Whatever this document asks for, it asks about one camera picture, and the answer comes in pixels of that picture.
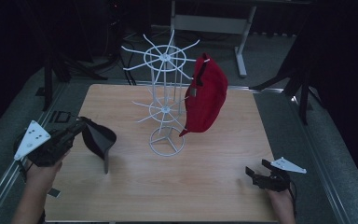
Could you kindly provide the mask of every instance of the white bracket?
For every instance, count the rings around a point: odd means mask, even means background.
[[[32,120],[28,126],[27,132],[22,138],[19,148],[17,149],[14,160],[19,161],[36,148],[50,139],[50,134],[46,132],[36,121]]]
[[[303,168],[295,165],[294,163],[288,161],[284,157],[281,157],[280,159],[278,159],[276,161],[272,161],[271,165],[276,168],[279,168],[281,170],[285,170],[285,171],[291,171],[291,172],[296,172],[296,173],[301,173],[301,174],[307,173],[306,169],[303,169]]]

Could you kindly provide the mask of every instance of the red hat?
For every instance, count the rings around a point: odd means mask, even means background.
[[[226,75],[203,53],[196,61],[193,80],[186,91],[186,126],[179,136],[207,131],[216,120],[226,95]]]

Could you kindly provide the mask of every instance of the forearm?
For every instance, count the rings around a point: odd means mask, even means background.
[[[11,223],[37,223],[43,214],[46,197],[43,190],[25,187]]]

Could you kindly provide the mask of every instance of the background desk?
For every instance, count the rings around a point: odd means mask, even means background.
[[[267,194],[245,174],[245,166],[266,172],[261,159],[273,160],[249,91],[228,90],[211,129],[185,135],[185,148],[172,157],[151,150],[149,136],[158,123],[137,123],[148,109],[132,101],[149,104],[147,87],[89,88],[80,116],[117,134],[109,173],[78,135],[54,183],[62,195],[48,198],[48,221],[275,220]]]

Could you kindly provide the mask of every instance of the gray floor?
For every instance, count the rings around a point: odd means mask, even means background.
[[[169,37],[159,33],[153,37],[156,44],[167,44]],[[221,37],[207,35],[208,39]],[[177,33],[178,47],[189,46],[197,39],[193,35]],[[139,36],[126,38],[136,49],[148,49],[150,45]],[[295,38],[251,35],[247,40],[243,56],[248,71],[246,78],[239,77],[234,59],[234,47],[238,36],[223,40],[203,41],[186,51],[188,58],[197,58],[202,52],[210,54],[226,73],[228,84],[249,87],[274,77]],[[122,53],[125,62],[130,58]],[[134,55],[131,65],[142,62]],[[187,63],[185,73],[192,75],[193,64]],[[49,128],[60,128],[63,124],[49,123],[52,111],[67,111],[77,114],[87,89],[92,83],[126,84],[122,69],[117,64],[100,71],[108,81],[95,81],[84,76],[74,76],[70,83],[55,83],[55,101],[51,109],[42,113],[43,97],[34,96],[43,85],[43,71],[36,73],[0,119],[0,183],[7,167],[12,162],[12,145],[17,135],[28,126],[31,119],[39,120]],[[132,71],[138,84],[149,81],[147,68]],[[281,89],[287,80],[271,86]],[[285,157],[307,168],[306,175],[292,174],[297,185],[297,223],[358,223],[358,172],[351,160],[333,121],[328,113],[310,97],[307,111],[309,125],[304,126],[298,118],[296,104],[279,90],[255,92],[255,99],[268,135],[275,158]],[[21,196],[23,184],[18,178],[0,201],[0,223],[8,223]]]

